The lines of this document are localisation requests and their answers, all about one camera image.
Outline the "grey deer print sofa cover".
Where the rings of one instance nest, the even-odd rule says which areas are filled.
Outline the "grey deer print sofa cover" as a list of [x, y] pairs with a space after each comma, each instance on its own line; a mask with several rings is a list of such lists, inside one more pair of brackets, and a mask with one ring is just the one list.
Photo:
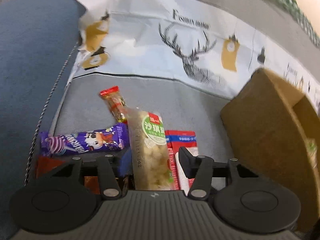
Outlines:
[[82, 38], [65, 73], [53, 135], [112, 126], [99, 93], [160, 115], [165, 129], [196, 134], [201, 155], [233, 151], [221, 109], [256, 69], [300, 89], [319, 112], [319, 45], [278, 0], [76, 0]]

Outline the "purple cow candy pack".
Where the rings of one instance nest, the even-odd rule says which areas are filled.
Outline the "purple cow candy pack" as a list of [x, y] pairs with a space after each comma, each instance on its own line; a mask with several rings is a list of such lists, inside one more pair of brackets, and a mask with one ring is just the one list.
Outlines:
[[117, 123], [105, 129], [60, 136], [51, 136], [47, 132], [41, 132], [40, 145], [43, 155], [67, 156], [121, 151], [129, 147], [130, 140], [127, 124]]

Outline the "red flat snack packet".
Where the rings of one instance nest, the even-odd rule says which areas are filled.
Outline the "red flat snack packet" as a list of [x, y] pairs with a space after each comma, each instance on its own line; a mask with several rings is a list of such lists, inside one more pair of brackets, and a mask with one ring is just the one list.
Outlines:
[[[35, 178], [38, 179], [44, 176], [64, 163], [65, 161], [63, 160], [39, 156], [36, 161]], [[98, 176], [95, 176], [95, 168], [82, 168], [81, 171], [84, 172], [80, 176], [81, 184], [89, 189], [93, 194], [100, 194]], [[64, 168], [59, 174], [57, 174], [58, 177], [69, 177], [70, 175], [70, 166]]]

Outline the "green checkered cloth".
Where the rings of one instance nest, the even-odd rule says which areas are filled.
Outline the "green checkered cloth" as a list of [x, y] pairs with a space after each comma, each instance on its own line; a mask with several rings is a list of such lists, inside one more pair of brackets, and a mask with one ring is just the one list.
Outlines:
[[300, 9], [296, 0], [268, 0], [287, 12], [306, 33], [312, 44], [319, 49], [319, 35], [313, 28], [306, 14]]

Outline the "red sausage snack stick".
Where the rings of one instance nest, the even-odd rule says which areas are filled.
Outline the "red sausage snack stick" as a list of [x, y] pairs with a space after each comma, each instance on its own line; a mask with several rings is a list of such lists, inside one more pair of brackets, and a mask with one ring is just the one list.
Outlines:
[[127, 123], [126, 103], [118, 86], [100, 91], [100, 97], [106, 102], [117, 122]]

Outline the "red white snack pouch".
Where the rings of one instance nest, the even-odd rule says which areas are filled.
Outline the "red white snack pouch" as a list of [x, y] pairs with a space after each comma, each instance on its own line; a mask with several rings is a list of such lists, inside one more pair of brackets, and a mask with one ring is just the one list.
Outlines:
[[187, 196], [193, 184], [194, 178], [189, 179], [187, 174], [190, 172], [189, 155], [196, 157], [199, 150], [194, 131], [166, 130], [165, 137], [169, 152], [170, 168], [174, 180], [174, 190], [182, 190]]

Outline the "green label peanut snack bag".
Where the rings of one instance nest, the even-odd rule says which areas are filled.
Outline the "green label peanut snack bag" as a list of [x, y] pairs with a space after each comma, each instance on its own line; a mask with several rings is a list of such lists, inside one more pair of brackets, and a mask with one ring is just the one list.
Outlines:
[[174, 179], [163, 121], [157, 114], [128, 108], [132, 167], [137, 190], [173, 190]]

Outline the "brown cardboard box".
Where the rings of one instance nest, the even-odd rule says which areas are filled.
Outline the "brown cardboard box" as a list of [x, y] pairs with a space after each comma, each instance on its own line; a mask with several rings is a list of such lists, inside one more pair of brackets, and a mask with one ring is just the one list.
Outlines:
[[293, 191], [301, 203], [297, 229], [319, 219], [319, 117], [304, 93], [265, 68], [257, 69], [221, 110], [240, 162]]

